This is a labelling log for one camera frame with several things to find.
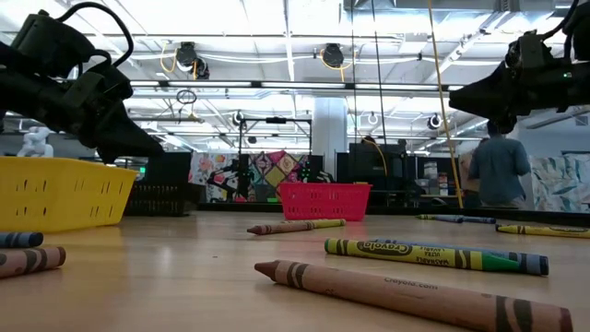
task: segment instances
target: pipe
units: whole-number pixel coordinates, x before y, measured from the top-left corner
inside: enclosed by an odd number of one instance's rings
[[[289,0],[283,0],[283,9],[285,15],[285,49],[287,51],[287,63],[289,78],[291,82],[295,81],[295,63],[293,62],[293,45],[291,43],[291,30],[289,26]]]

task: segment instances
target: floral artwork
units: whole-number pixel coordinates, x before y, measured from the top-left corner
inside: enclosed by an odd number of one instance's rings
[[[590,213],[590,155],[532,157],[530,162],[536,210]]]

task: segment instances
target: crayon wrapper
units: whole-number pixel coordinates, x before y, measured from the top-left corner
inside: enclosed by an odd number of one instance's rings
[[[282,223],[299,223],[309,221],[313,224],[316,229],[328,228],[328,227],[340,227],[347,224],[344,219],[315,219],[315,220],[286,220]]]
[[[483,269],[482,253],[469,250],[337,239],[326,240],[325,250],[329,254],[336,255],[351,255],[439,267]]]
[[[567,309],[471,290],[290,261],[279,261],[275,280],[293,288],[477,331],[571,331]]]
[[[65,261],[62,247],[0,251],[0,278],[43,271]]]

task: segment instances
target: black crate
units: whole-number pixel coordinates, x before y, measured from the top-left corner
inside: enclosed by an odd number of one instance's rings
[[[125,216],[183,217],[195,209],[201,186],[196,184],[134,183]]]

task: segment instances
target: brown crayon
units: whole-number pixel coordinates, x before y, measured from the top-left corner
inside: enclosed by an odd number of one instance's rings
[[[278,225],[257,225],[249,228],[247,231],[256,235],[267,235],[290,231],[310,231],[315,228],[310,221],[282,223]]]
[[[570,311],[550,304],[285,260],[254,269],[292,288],[477,331],[573,331]]]
[[[64,262],[62,247],[0,250],[0,279],[60,267]]]

